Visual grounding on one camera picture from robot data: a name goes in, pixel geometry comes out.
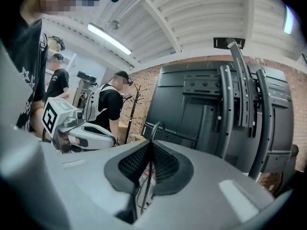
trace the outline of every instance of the black cap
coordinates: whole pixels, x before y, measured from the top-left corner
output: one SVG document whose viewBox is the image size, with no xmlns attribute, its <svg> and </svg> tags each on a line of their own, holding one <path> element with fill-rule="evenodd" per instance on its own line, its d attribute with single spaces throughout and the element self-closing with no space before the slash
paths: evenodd
<svg viewBox="0 0 307 230">
<path fill-rule="evenodd" d="M 52 56 L 52 58 L 57 59 L 57 60 L 63 60 L 64 57 L 60 53 L 56 53 Z"/>
<path fill-rule="evenodd" d="M 126 82 L 124 82 L 124 84 L 129 84 L 130 83 L 129 76 L 128 76 L 128 74 L 125 71 L 119 71 L 119 72 L 115 73 L 115 75 L 123 77 L 126 80 Z"/>
</svg>

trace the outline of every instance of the white ceiling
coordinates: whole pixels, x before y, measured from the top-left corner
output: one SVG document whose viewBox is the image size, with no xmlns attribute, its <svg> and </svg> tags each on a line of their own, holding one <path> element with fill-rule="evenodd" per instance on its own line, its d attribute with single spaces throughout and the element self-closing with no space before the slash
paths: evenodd
<svg viewBox="0 0 307 230">
<path fill-rule="evenodd" d="M 208 55 L 213 37 L 245 38 L 247 49 L 298 60 L 305 41 L 297 25 L 291 35 L 283 32 L 284 18 L 280 0 L 101 0 L 66 16 L 45 16 L 43 31 L 107 67 L 135 72 L 169 55 Z M 112 20 L 120 21 L 119 29 L 112 30 Z M 89 32 L 88 23 L 101 26 L 132 54 L 125 55 Z"/>
</svg>

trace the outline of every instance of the fluorescent light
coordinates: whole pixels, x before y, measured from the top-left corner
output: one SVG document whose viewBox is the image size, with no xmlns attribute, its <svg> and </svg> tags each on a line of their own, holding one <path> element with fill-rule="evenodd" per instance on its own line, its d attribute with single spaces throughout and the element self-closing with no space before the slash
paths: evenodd
<svg viewBox="0 0 307 230">
<path fill-rule="evenodd" d="M 284 24 L 283 31 L 287 34 L 291 34 L 294 24 L 294 15 L 291 11 L 291 9 L 286 6 L 286 22 Z"/>
<path fill-rule="evenodd" d="M 108 35 L 106 32 L 104 32 L 102 29 L 94 25 L 93 23 L 89 23 L 87 26 L 87 29 L 95 33 L 96 35 L 100 36 L 101 38 L 107 40 L 109 43 L 113 44 L 115 47 L 126 53 L 127 55 L 131 54 L 131 51 L 127 49 L 123 44 L 112 38 L 110 35 Z"/>
</svg>

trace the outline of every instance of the person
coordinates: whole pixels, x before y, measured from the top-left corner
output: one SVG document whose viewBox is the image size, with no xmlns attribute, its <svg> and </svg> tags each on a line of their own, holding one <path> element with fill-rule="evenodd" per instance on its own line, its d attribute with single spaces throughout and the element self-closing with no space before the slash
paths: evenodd
<svg viewBox="0 0 307 230">
<path fill-rule="evenodd" d="M 123 84 L 129 84 L 129 77 L 125 71 L 119 71 L 108 83 L 100 86 L 98 103 L 100 114 L 95 121 L 89 122 L 109 130 L 116 141 L 118 139 L 120 112 L 123 107 L 123 98 L 119 91 L 123 89 Z"/>
<path fill-rule="evenodd" d="M 63 55 L 56 53 L 50 59 L 51 70 L 54 71 L 45 96 L 67 99 L 69 97 L 68 72 L 62 67 Z"/>
<path fill-rule="evenodd" d="M 31 127 L 42 136 L 43 98 L 45 94 L 45 69 L 47 63 L 47 38 L 41 35 L 44 14 L 69 11 L 78 4 L 89 4 L 91 0 L 11 0 L 2 17 L 9 18 L 2 23 L 0 38 L 12 62 L 21 76 L 32 88 L 17 127 L 29 130 Z M 7 7 L 1 0 L 1 7 Z"/>
</svg>

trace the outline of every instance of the white backpack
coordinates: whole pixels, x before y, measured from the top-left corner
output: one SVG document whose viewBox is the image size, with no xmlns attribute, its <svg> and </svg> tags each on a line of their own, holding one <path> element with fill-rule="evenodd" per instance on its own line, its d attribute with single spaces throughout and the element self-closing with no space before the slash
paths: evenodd
<svg viewBox="0 0 307 230">
<path fill-rule="evenodd" d="M 104 84 L 101 85 L 99 88 L 94 86 L 93 91 L 88 96 L 88 100 L 86 102 L 85 109 L 84 109 L 84 116 L 87 122 L 95 121 L 97 116 L 100 115 L 102 112 L 104 112 L 107 109 L 107 108 L 104 108 L 101 111 L 98 110 L 99 98 L 100 98 L 101 92 L 104 92 L 106 90 L 115 90 L 116 92 L 118 92 L 118 90 L 114 88 L 113 86 L 107 86 L 105 88 L 103 87 L 104 87 Z"/>
</svg>

